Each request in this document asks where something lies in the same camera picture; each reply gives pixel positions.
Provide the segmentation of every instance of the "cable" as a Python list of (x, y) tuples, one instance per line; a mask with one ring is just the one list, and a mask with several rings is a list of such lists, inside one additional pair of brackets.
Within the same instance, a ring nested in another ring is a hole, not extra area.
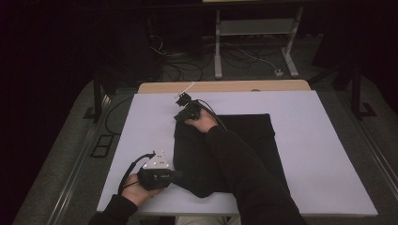
[(114, 134), (114, 135), (121, 135), (121, 132), (120, 132), (120, 133), (116, 133), (116, 132), (113, 132), (113, 131), (111, 131), (111, 130), (109, 129), (109, 127), (108, 127), (109, 115), (110, 115), (117, 107), (119, 107), (121, 104), (123, 104), (123, 103), (125, 103), (125, 102), (127, 102), (127, 101), (129, 101), (129, 100), (131, 100), (131, 99), (132, 99), (132, 97), (128, 97), (128, 98), (126, 98), (126, 99), (120, 101), (120, 102), (117, 103), (117, 105), (115, 105), (115, 106), (108, 112), (108, 114), (106, 115), (106, 118), (105, 118), (105, 128), (106, 128), (106, 130), (107, 130), (109, 133)]
[(251, 57), (252, 59), (255, 59), (255, 60), (258, 60), (258, 61), (261, 61), (261, 62), (264, 62), (264, 63), (268, 63), (268, 64), (270, 64), (271, 66), (273, 66), (273, 67), (275, 68), (275, 70), (277, 70), (277, 68), (276, 68), (271, 62), (269, 62), (269, 61), (267, 61), (267, 60), (264, 60), (264, 59), (261, 59), (261, 58), (256, 58), (256, 57), (254, 57), (254, 56), (251, 56), (251, 55), (249, 55), (248, 53), (246, 53), (245, 51), (241, 50), (241, 49), (238, 48), (238, 47), (235, 47), (235, 46), (232, 45), (232, 44), (228, 44), (228, 43), (223, 43), (223, 44), (224, 44), (224, 45), (229, 45), (229, 46), (232, 46), (232, 47), (236, 48), (236, 49), (239, 50), (240, 52), (242, 52), (242, 53), (246, 54), (247, 56)]
[(129, 168), (126, 170), (125, 174), (123, 175), (122, 180), (120, 181), (119, 189), (117, 190), (117, 194), (118, 194), (118, 195), (121, 195), (121, 194), (122, 194), (122, 191), (123, 191), (123, 189), (124, 189), (124, 187), (125, 187), (126, 180), (127, 180), (127, 178), (129, 177), (129, 175), (131, 174), (131, 171), (134, 169), (134, 167), (135, 167), (135, 165), (137, 164), (137, 162), (140, 161), (140, 160), (143, 159), (143, 158), (153, 158), (154, 156), (156, 156), (156, 153), (155, 153), (155, 152), (153, 152), (152, 154), (145, 154), (145, 155), (143, 155), (143, 156), (140, 156), (139, 158), (137, 158), (135, 161), (133, 161), (133, 162), (131, 163), (131, 165), (130, 165)]

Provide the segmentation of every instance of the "human hand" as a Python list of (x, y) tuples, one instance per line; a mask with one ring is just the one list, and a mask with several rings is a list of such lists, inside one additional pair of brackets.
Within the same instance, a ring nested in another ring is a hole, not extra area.
[(218, 125), (216, 119), (204, 109), (200, 110), (199, 119), (188, 119), (185, 123), (196, 127), (202, 133), (208, 133), (211, 128)]
[(163, 189), (146, 190), (138, 183), (138, 176), (135, 173), (127, 178), (125, 186), (122, 196), (132, 201), (137, 207), (163, 191)]

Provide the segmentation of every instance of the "wire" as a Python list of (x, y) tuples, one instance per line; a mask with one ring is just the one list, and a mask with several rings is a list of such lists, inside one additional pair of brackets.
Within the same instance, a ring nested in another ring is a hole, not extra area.
[(232, 44), (228, 44), (228, 43), (223, 43), (223, 44), (224, 44), (224, 45), (232, 46), (232, 47), (236, 48), (237, 50), (239, 50), (240, 52), (244, 53), (245, 55), (251, 57), (252, 59), (255, 59), (255, 60), (258, 60), (258, 61), (261, 61), (261, 62), (264, 62), (264, 63), (268, 63), (268, 64), (270, 64), (271, 66), (273, 66), (275, 69), (277, 69), (271, 62), (269, 62), (269, 61), (267, 61), (267, 60), (261, 59), (261, 58), (259, 58), (259, 57), (256, 58), (256, 57), (254, 57), (254, 56), (252, 56), (252, 55), (249, 55), (249, 54), (246, 53), (245, 51), (241, 50), (240, 48), (238, 48), (238, 47), (236, 47), (236, 46), (234, 46), (234, 45), (232, 45)]
[(161, 37), (159, 37), (159, 36), (153, 36), (153, 37), (158, 38), (161, 41), (161, 45), (160, 45), (160, 47), (158, 49), (155, 49), (154, 47), (149, 47), (149, 48), (151, 50), (155, 51), (156, 53), (159, 53), (161, 55), (166, 55), (167, 52), (161, 49), (161, 48), (163, 48), (163, 40), (161, 39)]
[(109, 119), (110, 114), (111, 114), (117, 107), (119, 107), (121, 104), (123, 104), (123, 103), (125, 103), (125, 102), (127, 102), (127, 101), (129, 101), (129, 100), (131, 100), (131, 99), (132, 99), (132, 97), (128, 97), (128, 98), (126, 98), (126, 99), (120, 101), (120, 102), (117, 103), (117, 105), (115, 105), (115, 106), (108, 112), (108, 114), (106, 115), (106, 118), (105, 118), (105, 128), (106, 128), (106, 130), (107, 130), (109, 133), (114, 134), (114, 135), (121, 135), (121, 132), (120, 132), (120, 133), (116, 133), (116, 132), (113, 132), (113, 131), (111, 131), (111, 130), (109, 129), (109, 126), (108, 126), (108, 119)]
[(156, 156), (155, 152), (153, 152), (152, 154), (145, 154), (143, 156), (138, 157), (135, 161), (133, 161), (131, 163), (131, 165), (129, 166), (129, 168), (126, 170), (125, 174), (123, 175), (122, 180), (120, 181), (119, 184), (119, 189), (117, 190), (117, 194), (121, 195), (123, 189), (125, 188), (125, 183), (127, 178), (129, 177), (129, 175), (131, 174), (131, 171), (134, 169), (135, 165), (137, 164), (138, 161), (140, 161), (143, 158), (153, 158), (154, 156)]

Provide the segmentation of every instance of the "white table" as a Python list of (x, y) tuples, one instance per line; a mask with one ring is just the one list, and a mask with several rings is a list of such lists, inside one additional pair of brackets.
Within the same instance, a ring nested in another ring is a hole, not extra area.
[[(269, 113), (285, 177), (304, 216), (375, 216), (377, 212), (315, 91), (193, 92), (217, 114)], [(153, 150), (173, 158), (176, 93), (137, 94), (131, 106), (98, 211), (104, 210), (130, 164)], [(137, 164), (134, 173), (144, 164)], [(199, 199), (171, 185), (139, 209), (143, 215), (234, 215), (228, 193)]]

